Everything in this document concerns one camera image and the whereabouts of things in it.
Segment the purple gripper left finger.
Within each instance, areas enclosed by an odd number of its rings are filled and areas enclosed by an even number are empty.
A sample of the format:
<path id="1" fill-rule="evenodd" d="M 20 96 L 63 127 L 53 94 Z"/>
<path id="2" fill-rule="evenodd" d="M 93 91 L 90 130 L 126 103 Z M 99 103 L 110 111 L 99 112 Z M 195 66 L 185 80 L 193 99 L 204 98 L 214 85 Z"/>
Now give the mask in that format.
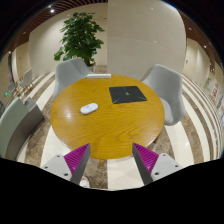
<path id="1" fill-rule="evenodd" d="M 90 144 L 85 144 L 64 156 L 64 159 L 72 174 L 72 183 L 77 185 L 80 184 L 90 154 Z"/>

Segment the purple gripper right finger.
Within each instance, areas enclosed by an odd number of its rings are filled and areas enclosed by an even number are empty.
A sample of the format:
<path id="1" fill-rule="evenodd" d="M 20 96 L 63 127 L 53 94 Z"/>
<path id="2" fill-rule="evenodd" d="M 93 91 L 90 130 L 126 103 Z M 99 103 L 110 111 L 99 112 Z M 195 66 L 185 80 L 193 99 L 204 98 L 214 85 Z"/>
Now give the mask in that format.
<path id="1" fill-rule="evenodd" d="M 158 160 L 159 155 L 137 143 L 132 145 L 132 154 L 137 164 L 140 176 L 145 185 L 153 182 L 151 172 Z"/>

